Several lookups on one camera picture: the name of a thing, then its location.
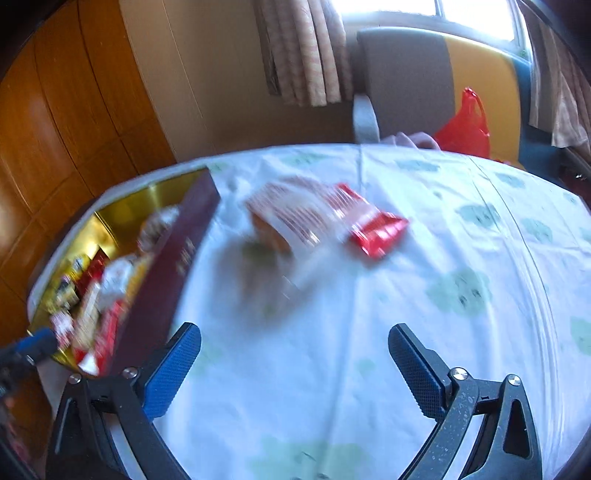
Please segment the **chair armrest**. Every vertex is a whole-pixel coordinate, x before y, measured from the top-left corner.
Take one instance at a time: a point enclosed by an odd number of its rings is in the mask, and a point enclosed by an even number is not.
[[[353,99],[353,132],[355,143],[379,143],[378,120],[371,100],[364,93]]]

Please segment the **window frame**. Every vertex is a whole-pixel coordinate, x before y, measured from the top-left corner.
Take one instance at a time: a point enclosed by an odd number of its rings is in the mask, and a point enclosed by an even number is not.
[[[525,26],[521,18],[521,11],[515,0],[507,0],[515,36],[513,40],[501,40],[474,28],[452,22],[445,17],[443,0],[433,0],[433,2],[435,3],[435,15],[389,11],[342,13],[341,15],[345,30],[351,34],[356,34],[357,31],[368,27],[422,28],[424,30],[432,30],[467,38],[513,54],[522,59],[531,59],[527,32],[525,31]]]

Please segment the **window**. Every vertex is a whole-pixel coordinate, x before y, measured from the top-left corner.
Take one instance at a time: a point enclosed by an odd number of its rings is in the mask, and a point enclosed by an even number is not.
[[[416,27],[486,43],[527,57],[527,35],[515,0],[333,0],[347,31]]]

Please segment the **gray chair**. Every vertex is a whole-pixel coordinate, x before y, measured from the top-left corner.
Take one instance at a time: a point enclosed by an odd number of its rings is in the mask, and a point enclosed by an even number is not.
[[[433,135],[455,114],[453,74],[443,35],[379,27],[357,34],[366,93],[355,95],[357,143],[397,132]]]

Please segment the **chair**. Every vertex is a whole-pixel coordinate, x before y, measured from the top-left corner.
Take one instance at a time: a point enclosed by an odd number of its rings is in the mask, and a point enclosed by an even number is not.
[[[560,184],[563,153],[551,135],[528,124],[530,64],[486,45],[417,28],[361,30],[365,93],[353,103],[357,143],[401,131],[435,134],[471,87],[482,99],[491,131],[491,158]]]

